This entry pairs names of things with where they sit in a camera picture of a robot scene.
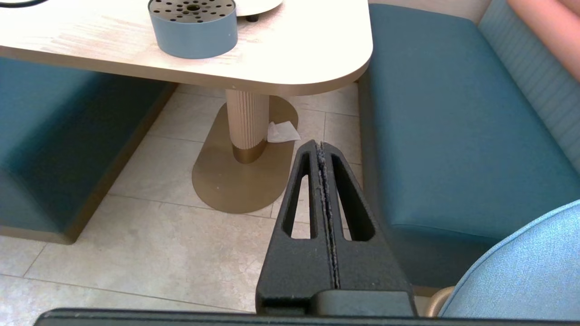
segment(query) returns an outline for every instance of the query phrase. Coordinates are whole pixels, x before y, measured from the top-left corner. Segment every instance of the table pedestal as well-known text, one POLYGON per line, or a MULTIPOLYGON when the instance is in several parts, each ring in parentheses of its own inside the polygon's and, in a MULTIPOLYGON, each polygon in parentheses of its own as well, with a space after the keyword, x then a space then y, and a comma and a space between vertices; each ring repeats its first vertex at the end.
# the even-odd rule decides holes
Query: table pedestal
POLYGON ((210 207, 249 213, 274 202, 284 191, 294 142, 266 142, 268 123, 291 121, 298 114, 277 96, 226 91, 222 106, 200 151, 191 180, 210 207))

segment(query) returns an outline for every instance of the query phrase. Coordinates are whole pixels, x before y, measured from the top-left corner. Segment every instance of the table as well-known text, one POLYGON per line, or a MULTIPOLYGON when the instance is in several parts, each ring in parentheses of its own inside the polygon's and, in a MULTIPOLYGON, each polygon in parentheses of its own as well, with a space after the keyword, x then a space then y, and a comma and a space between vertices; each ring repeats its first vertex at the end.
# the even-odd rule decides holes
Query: table
POLYGON ((0 9, 0 56, 37 63, 226 89, 192 171, 211 207, 246 213, 284 190, 293 144, 265 142, 269 121, 292 121, 277 96, 323 93, 355 81, 372 53, 367 0, 285 0, 250 23, 238 44, 190 60, 159 49, 146 0, 50 0, 0 9))

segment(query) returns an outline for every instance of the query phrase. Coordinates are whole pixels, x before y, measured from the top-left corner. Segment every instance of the brass base plate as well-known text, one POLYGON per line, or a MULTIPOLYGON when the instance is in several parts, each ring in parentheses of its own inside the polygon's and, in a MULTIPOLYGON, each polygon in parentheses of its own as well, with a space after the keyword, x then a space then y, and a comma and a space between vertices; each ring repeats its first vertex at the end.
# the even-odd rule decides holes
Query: brass base plate
MULTIPOLYGON (((298 114, 286 100, 270 96, 270 121, 290 121, 298 128, 298 114)), ((273 203, 284 191, 292 164, 294 142, 268 143, 250 164, 234 158, 227 105, 219 110, 197 158, 191 181, 204 203, 227 213, 250 213, 273 203)))

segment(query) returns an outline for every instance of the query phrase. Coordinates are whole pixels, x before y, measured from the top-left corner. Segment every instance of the seat back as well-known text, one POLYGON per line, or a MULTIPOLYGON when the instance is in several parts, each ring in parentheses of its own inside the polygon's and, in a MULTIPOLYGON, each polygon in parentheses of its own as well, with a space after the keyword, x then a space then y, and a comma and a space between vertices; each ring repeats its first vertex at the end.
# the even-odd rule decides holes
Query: seat back
POLYGON ((479 29, 580 173, 580 83, 506 0, 491 2, 479 29))

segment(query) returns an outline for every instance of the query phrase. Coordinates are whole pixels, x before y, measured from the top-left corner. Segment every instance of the white plate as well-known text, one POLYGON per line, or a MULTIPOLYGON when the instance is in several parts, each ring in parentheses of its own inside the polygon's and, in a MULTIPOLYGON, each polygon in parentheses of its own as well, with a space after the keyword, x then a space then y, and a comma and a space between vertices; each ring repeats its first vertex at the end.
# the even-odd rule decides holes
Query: white plate
POLYGON ((274 9, 283 0, 234 0, 235 13, 238 17, 255 15, 274 9))

